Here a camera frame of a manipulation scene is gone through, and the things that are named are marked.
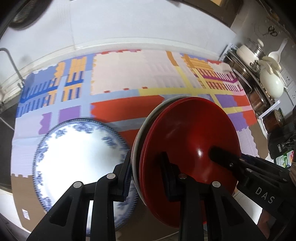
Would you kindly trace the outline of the person's right hand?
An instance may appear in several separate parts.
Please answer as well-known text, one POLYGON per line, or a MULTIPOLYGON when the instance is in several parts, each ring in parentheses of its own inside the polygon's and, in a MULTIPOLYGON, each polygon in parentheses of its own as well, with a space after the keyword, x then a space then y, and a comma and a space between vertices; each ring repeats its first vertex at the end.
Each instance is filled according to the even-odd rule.
POLYGON ((276 219, 263 209, 257 226, 267 240, 295 240, 295 210, 286 219, 276 219))

